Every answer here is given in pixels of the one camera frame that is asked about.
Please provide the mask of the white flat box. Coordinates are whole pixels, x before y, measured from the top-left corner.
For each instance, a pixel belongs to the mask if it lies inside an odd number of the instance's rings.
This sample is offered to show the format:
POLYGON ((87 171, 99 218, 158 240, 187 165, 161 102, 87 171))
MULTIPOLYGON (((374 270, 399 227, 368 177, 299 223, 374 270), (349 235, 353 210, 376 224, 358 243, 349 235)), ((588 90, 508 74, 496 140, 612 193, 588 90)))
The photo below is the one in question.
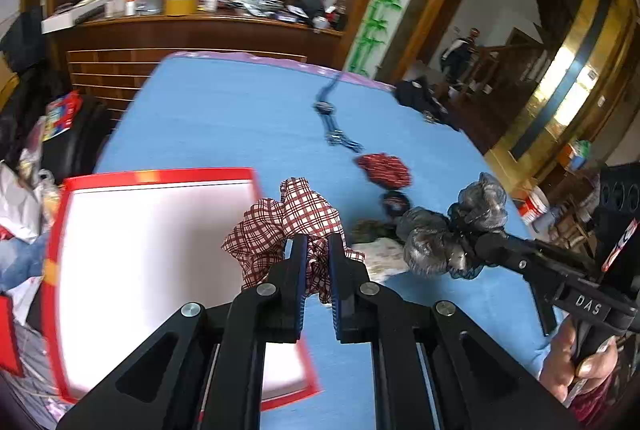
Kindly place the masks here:
POLYGON ((61 30, 71 29, 88 19, 102 14, 105 7, 105 0, 95 0, 94 2, 74 6, 66 12, 60 12, 41 21, 41 33, 49 34, 61 30))

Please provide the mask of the grey black scrunchie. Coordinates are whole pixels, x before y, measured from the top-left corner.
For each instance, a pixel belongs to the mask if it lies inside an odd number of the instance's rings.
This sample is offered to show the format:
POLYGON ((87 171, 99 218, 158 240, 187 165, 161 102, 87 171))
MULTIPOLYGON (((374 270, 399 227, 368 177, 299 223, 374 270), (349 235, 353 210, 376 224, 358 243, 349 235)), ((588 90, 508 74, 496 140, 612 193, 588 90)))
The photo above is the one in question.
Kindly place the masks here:
POLYGON ((410 271, 422 276, 474 279, 487 265, 475 250, 486 234, 504 233, 508 195, 495 176, 480 173, 445 214, 415 207, 397 223, 410 271))

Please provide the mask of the red dotted scrunchie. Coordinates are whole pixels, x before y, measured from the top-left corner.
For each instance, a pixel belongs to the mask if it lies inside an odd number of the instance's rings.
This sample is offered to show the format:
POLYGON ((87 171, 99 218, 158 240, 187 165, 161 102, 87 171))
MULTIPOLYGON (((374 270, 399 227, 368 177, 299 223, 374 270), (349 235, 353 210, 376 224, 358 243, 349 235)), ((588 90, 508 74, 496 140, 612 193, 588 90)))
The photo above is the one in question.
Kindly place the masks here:
POLYGON ((400 190, 411 185, 409 169, 399 158, 386 153, 368 153, 355 159, 357 167, 370 182, 388 190, 400 190))

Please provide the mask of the person in background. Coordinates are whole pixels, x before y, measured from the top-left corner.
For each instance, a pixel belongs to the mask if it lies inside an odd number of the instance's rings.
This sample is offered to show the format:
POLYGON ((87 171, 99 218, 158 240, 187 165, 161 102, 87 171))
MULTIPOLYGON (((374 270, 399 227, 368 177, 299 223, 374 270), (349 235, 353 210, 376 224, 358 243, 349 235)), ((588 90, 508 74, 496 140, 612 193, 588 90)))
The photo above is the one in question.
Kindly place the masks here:
POLYGON ((449 85, 456 84, 469 66, 471 58, 476 53, 476 41, 479 37, 480 30, 472 28, 467 36, 454 40, 440 56, 440 71, 445 75, 445 81, 449 85))

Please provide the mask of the brown beaded hair accessory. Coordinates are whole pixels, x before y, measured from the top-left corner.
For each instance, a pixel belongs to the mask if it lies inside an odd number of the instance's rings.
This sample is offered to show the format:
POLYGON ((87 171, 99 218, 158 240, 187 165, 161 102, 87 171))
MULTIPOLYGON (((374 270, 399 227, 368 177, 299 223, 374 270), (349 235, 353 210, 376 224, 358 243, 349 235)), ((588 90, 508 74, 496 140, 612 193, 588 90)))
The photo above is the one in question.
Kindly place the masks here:
POLYGON ((380 238, 395 239, 396 227, 393 223, 377 220, 358 220, 352 225, 348 238, 353 245, 375 242, 380 238))

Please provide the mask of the colourful red snack box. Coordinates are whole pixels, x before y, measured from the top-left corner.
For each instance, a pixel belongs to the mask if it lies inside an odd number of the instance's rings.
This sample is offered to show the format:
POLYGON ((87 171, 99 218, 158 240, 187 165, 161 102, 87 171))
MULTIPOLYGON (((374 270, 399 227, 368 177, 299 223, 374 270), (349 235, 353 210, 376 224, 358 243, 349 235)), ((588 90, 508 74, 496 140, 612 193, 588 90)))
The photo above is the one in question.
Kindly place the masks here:
POLYGON ((77 90, 51 101, 46 107, 46 122, 44 122, 42 135, 43 142, 50 141, 50 139, 68 131, 72 127, 74 118, 81 106, 82 98, 77 90))

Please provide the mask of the blue table cloth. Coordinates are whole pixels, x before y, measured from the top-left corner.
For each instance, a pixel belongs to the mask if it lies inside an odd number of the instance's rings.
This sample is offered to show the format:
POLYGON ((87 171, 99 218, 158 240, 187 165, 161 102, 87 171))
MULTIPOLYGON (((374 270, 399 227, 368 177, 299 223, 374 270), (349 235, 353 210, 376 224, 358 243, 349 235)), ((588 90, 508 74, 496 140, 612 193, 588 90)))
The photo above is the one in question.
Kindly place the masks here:
MULTIPOLYGON (((227 59, 171 57, 159 64, 117 124, 96 168, 251 168, 262 193, 277 197, 290 177, 307 179, 337 208, 344 228, 378 219, 380 187, 352 152, 332 146, 314 102, 326 74, 227 59)), ((414 205, 444 212, 459 191, 487 171, 464 134, 427 123, 387 90, 343 81, 330 96, 341 129, 367 153, 405 163, 414 205)), ((448 300, 538 375, 549 351, 533 296, 520 276, 488 268, 473 280, 405 273, 388 286, 406 300, 448 300)), ((371 352, 335 339, 330 309, 310 299, 304 334, 320 392, 262 414, 265 429, 371 429, 375 425, 371 352)))

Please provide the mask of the red white shallow box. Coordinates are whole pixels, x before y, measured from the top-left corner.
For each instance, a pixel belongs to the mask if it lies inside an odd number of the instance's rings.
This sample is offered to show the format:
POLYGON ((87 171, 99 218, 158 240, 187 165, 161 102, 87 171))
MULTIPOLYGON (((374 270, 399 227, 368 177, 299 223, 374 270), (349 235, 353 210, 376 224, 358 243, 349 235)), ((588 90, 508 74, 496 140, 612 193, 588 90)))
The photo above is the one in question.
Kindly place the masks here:
POLYGON ((213 307, 240 293, 240 265, 222 242, 259 195, 249 168, 65 181, 41 297, 64 401, 78 401, 183 304, 213 307))

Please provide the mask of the red white plaid scrunchie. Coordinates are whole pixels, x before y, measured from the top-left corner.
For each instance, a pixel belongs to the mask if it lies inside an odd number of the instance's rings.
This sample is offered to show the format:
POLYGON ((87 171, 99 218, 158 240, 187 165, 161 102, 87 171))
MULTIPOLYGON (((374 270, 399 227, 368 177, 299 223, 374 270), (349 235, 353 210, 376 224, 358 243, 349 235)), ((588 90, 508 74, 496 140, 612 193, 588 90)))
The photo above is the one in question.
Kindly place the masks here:
POLYGON ((250 288, 263 283, 270 268, 284 260, 288 240, 307 236, 305 294, 328 304, 330 234, 346 240, 340 213, 310 188, 307 179, 291 177, 281 183, 279 200, 262 198, 245 211, 221 249, 239 263, 243 287, 250 288))

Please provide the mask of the yellow round tin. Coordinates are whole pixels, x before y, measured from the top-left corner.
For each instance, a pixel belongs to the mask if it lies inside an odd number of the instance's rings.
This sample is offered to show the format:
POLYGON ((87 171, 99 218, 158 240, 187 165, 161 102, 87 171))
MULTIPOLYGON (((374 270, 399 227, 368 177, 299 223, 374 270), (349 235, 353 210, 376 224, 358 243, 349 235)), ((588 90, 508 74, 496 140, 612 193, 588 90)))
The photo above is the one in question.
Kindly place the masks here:
POLYGON ((167 17, 192 16, 198 12, 198 0, 164 0, 163 14, 167 17))

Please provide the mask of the white dotted scrunchie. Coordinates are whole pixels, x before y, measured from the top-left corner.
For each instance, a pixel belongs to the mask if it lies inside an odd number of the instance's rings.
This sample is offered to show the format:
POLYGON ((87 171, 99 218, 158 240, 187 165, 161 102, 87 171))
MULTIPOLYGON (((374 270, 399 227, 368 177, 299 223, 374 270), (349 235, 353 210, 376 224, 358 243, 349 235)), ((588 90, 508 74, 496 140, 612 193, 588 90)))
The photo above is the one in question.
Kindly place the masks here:
POLYGON ((393 239, 376 239, 362 245, 360 251, 364 254, 370 280, 375 283, 384 283, 386 279, 409 269, 404 260, 404 247, 393 239))

